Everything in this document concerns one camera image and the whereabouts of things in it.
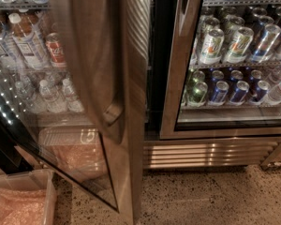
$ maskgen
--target stainless steel door frame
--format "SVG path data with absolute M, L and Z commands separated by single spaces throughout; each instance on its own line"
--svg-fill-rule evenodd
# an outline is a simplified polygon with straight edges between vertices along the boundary
M 177 112 L 180 107 L 181 94 L 184 89 L 188 59 L 196 34 L 197 18 L 201 0 L 178 0 L 173 40 L 170 55 L 169 77 L 165 105 L 160 130 L 161 139 L 189 138 L 188 132 L 183 135 L 174 132 Z
M 259 164 L 281 150 L 281 137 L 147 141 L 145 169 Z
M 68 69 L 103 135 L 118 212 L 141 214 L 151 0 L 52 0 Z

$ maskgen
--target glass door refrigerator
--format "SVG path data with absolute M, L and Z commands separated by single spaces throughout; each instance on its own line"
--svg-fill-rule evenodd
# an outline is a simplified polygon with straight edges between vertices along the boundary
M 150 2 L 0 0 L 0 137 L 128 224 L 141 212 Z
M 144 167 L 266 167 L 281 152 L 281 0 L 155 0 L 154 31 Z

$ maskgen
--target shelf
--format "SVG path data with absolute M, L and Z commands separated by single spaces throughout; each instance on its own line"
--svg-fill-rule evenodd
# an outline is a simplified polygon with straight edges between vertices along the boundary
M 281 65 L 279 61 L 269 61 L 262 63 L 240 63 L 240 64 L 213 64 L 213 65 L 190 65 L 189 68 L 230 68 L 230 67 L 264 67 L 264 66 L 278 66 Z
M 201 107 L 192 107 L 192 106 L 181 106 L 180 111 L 189 111 L 189 110 L 219 110 L 219 109 L 256 109 L 256 108 L 279 108 L 281 104 L 278 105 L 268 105 L 268 104 L 261 104 L 261 105 L 248 105 L 243 104 L 240 106 L 233 106 L 233 105 L 221 105 L 221 106 L 211 106 L 211 105 L 203 105 Z
M 12 9 L 50 9 L 49 4 L 33 4 L 33 3 L 13 3 L 13 4 L 0 4 L 0 10 Z
M 204 1 L 204 7 L 218 7 L 218 6 L 245 6 L 245 5 L 269 5 L 281 4 L 281 0 L 209 0 Z

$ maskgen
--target energy drink can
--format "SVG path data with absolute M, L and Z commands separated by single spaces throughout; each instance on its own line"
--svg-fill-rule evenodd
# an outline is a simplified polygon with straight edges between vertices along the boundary
M 259 81 L 257 84 L 252 85 L 250 88 L 250 103 L 261 103 L 264 99 L 264 96 L 267 95 L 271 86 L 268 82 L 263 80 Z
M 244 78 L 244 75 L 239 70 L 233 70 L 230 74 L 230 80 L 233 83 L 237 83 L 238 81 L 242 80 Z
M 232 93 L 229 97 L 229 101 L 232 103 L 241 103 L 249 91 L 249 84 L 245 81 L 238 81 L 235 83 L 232 89 Z
M 219 81 L 215 84 L 213 93 L 210 96 L 210 101 L 215 103 L 221 103 L 225 101 L 226 95 L 229 91 L 229 85 L 224 81 Z
M 262 62 L 270 53 L 270 50 L 274 46 L 274 42 L 277 40 L 281 33 L 281 28 L 274 24 L 269 24 L 264 27 L 263 33 L 259 38 L 252 50 L 250 57 L 251 62 Z

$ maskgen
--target blue can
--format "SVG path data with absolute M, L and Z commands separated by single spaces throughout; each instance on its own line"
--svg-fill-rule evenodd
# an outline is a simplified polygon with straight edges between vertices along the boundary
M 233 82 L 233 83 L 236 83 L 240 80 L 242 80 L 244 78 L 244 75 L 241 71 L 239 70 L 233 70 L 230 74 L 230 80 Z
M 269 92 L 270 88 L 270 84 L 263 80 L 259 81 L 256 85 L 252 85 L 250 88 L 249 102 L 262 102 L 264 96 Z
M 228 91 L 229 85 L 224 81 L 219 81 L 216 83 L 209 100 L 216 103 L 223 102 L 225 101 Z
M 230 102 L 243 102 L 249 88 L 249 84 L 245 81 L 238 81 L 235 83 L 229 98 Z
M 253 70 L 250 73 L 248 83 L 252 84 L 254 86 L 257 85 L 257 83 L 262 79 L 262 72 L 259 70 Z

